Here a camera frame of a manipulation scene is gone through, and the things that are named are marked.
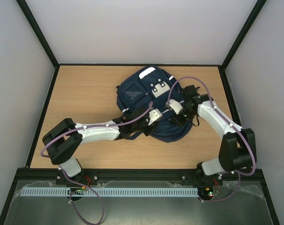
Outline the navy blue school backpack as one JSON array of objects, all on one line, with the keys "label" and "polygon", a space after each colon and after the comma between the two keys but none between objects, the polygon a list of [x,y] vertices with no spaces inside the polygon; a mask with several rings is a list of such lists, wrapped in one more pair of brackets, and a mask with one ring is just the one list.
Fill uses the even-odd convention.
[{"label": "navy blue school backpack", "polygon": [[176,142],[194,125],[189,121],[180,127],[171,121],[175,112],[166,107],[171,88],[171,99],[186,106],[182,87],[176,81],[174,76],[157,66],[143,67],[116,87],[117,106],[124,114],[130,114],[136,109],[147,109],[149,102],[153,102],[152,107],[158,109],[162,117],[150,136],[165,143]]}]

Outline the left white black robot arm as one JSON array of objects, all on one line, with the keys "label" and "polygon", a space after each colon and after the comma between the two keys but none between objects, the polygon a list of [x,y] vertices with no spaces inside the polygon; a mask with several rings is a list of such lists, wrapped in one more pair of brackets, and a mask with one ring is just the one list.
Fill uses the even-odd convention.
[{"label": "left white black robot arm", "polygon": [[149,136],[162,117],[158,109],[141,108],[105,123],[81,124],[66,118],[42,139],[44,148],[40,155],[58,165],[67,176],[81,173],[82,167],[73,154],[81,144],[102,140],[133,140],[140,134]]}]

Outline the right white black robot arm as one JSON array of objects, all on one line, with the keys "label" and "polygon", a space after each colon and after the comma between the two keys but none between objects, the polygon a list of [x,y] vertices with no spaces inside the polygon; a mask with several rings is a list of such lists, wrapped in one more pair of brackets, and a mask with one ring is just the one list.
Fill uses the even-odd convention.
[{"label": "right white black robot arm", "polygon": [[218,156],[196,166],[197,180],[205,184],[213,175],[222,176],[231,172],[242,174],[242,168],[251,168],[245,175],[252,175],[256,165],[254,131],[232,121],[220,110],[210,94],[200,95],[195,86],[185,87],[182,94],[185,105],[172,98],[167,100],[167,105],[175,112],[172,122],[183,126],[193,119],[203,118],[221,138]]}]

